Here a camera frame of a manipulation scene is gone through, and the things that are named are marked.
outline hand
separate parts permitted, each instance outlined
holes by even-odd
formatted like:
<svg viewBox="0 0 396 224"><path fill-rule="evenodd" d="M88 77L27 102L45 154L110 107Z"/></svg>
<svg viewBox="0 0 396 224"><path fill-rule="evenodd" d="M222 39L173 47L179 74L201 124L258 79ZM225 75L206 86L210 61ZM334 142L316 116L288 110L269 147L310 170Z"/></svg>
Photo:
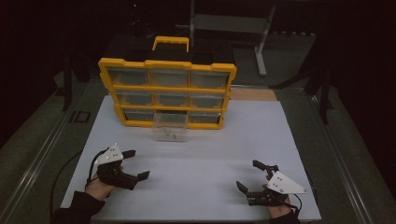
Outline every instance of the hand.
<svg viewBox="0 0 396 224"><path fill-rule="evenodd" d="M290 204L290 198L288 197L285 200L285 203ZM276 218L276 217L283 217L290 213L291 208L287 207L286 205L282 204L280 206L265 206L265 208L268 211L268 214L270 215L270 218Z"/></svg>
<svg viewBox="0 0 396 224"><path fill-rule="evenodd" d="M93 177L92 182L88 184L87 188L85 188L85 192L91 195L93 198L103 201L111 191L116 189L117 187L111 186L100 181L97 175Z"/></svg>

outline white table surface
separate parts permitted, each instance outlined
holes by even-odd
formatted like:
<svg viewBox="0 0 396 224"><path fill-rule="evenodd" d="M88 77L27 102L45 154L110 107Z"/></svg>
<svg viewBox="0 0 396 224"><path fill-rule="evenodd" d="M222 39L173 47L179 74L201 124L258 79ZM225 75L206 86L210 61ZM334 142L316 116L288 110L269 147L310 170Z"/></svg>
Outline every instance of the white table surface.
<svg viewBox="0 0 396 224"><path fill-rule="evenodd" d="M231 100L221 130L188 130L186 142L158 142L151 129L121 125L106 96L64 196L70 206L74 190L83 191L93 157L117 143L121 151L136 150L123 160L123 172L150 171L134 190L116 189L94 220L114 221L260 221L268 214L249 206L236 187L262 190L266 173L252 161L278 165L304 188L300 220L318 220L320 213L310 188L283 108L278 101ZM291 203L298 205L294 196Z"/></svg>

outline sleeve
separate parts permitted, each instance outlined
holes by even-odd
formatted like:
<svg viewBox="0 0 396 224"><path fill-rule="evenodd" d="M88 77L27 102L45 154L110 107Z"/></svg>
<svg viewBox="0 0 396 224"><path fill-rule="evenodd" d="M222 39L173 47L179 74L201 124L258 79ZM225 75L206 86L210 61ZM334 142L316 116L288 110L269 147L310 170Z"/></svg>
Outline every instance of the sleeve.
<svg viewBox="0 0 396 224"><path fill-rule="evenodd" d="M300 224L300 220L293 211L290 211L285 216L270 218L270 224Z"/></svg>
<svg viewBox="0 0 396 224"><path fill-rule="evenodd" d="M51 224L89 224L91 217L105 206L105 202L85 192L75 191L69 208L60 208L53 213Z"/></svg>

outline yellow handle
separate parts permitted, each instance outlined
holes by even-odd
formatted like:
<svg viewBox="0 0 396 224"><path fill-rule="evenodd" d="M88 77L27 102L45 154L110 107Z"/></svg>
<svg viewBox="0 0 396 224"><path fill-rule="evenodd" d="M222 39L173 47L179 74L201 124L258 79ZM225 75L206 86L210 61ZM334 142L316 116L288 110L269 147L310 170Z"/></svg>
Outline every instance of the yellow handle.
<svg viewBox="0 0 396 224"><path fill-rule="evenodd" d="M152 46L152 50L157 48L158 43L164 44L185 44L186 52L189 52L189 42L190 40L187 37L174 37L174 36L156 36L154 46Z"/></svg>

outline drawer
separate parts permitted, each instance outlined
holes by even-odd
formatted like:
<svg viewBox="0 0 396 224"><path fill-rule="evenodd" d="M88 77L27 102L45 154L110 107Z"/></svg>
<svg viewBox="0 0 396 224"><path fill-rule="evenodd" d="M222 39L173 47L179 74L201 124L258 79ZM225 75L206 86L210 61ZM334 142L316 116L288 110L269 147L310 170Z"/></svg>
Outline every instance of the drawer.
<svg viewBox="0 0 396 224"><path fill-rule="evenodd" d="M229 72L191 71L191 87L224 90L229 76Z"/></svg>
<svg viewBox="0 0 396 224"><path fill-rule="evenodd" d="M121 105L152 105L150 91L116 90Z"/></svg>
<svg viewBox="0 0 396 224"><path fill-rule="evenodd" d="M154 110L123 109L122 111L127 120L153 121L154 119Z"/></svg>
<svg viewBox="0 0 396 224"><path fill-rule="evenodd" d="M108 67L113 84L125 86L148 86L149 76L146 68Z"/></svg>
<svg viewBox="0 0 396 224"><path fill-rule="evenodd" d="M191 107L221 109L224 101L224 94L215 93L190 93Z"/></svg>
<svg viewBox="0 0 396 224"><path fill-rule="evenodd" d="M190 112L190 123L219 123L219 112Z"/></svg>
<svg viewBox="0 0 396 224"><path fill-rule="evenodd" d="M158 87L188 87L189 72L182 69L149 69L151 84Z"/></svg>
<svg viewBox="0 0 396 224"><path fill-rule="evenodd" d="M186 92L155 91L154 104L160 106L187 106Z"/></svg>

